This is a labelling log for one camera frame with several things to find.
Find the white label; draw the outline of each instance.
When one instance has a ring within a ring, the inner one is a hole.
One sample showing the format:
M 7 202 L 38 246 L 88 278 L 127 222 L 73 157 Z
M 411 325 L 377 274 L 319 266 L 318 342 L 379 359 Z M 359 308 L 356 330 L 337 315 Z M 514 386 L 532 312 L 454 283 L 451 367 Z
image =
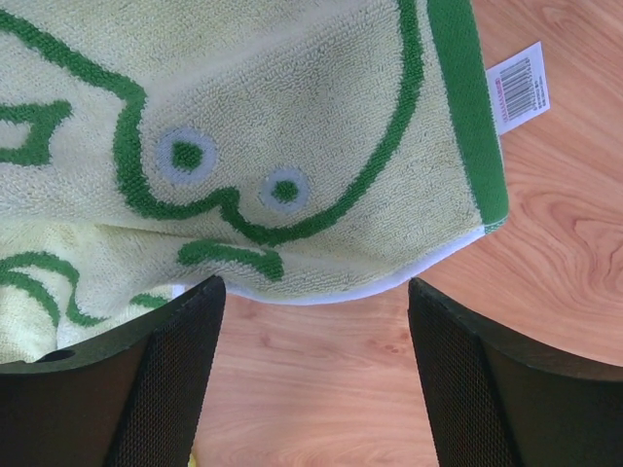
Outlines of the white label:
M 549 110 L 543 49 L 537 42 L 487 71 L 497 134 Z

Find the green stripe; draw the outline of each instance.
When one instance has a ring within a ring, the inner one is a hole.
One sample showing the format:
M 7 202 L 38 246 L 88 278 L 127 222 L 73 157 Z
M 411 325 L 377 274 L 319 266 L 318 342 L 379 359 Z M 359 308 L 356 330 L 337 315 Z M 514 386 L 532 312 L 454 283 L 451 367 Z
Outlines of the green stripe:
M 155 295 L 140 294 L 134 297 L 130 302 L 131 305 L 145 306 L 146 308 L 160 308 L 168 304 L 168 300 Z
M 485 227 L 499 227 L 508 215 L 508 194 L 470 2 L 431 0 L 428 16 L 476 205 Z

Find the towel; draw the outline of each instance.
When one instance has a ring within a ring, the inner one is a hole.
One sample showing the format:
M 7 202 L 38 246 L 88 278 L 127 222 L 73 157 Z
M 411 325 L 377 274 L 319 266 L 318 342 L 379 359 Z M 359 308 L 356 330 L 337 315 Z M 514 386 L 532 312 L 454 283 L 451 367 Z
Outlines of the towel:
M 212 274 L 366 297 L 507 211 L 467 0 L 0 0 L 0 362 Z

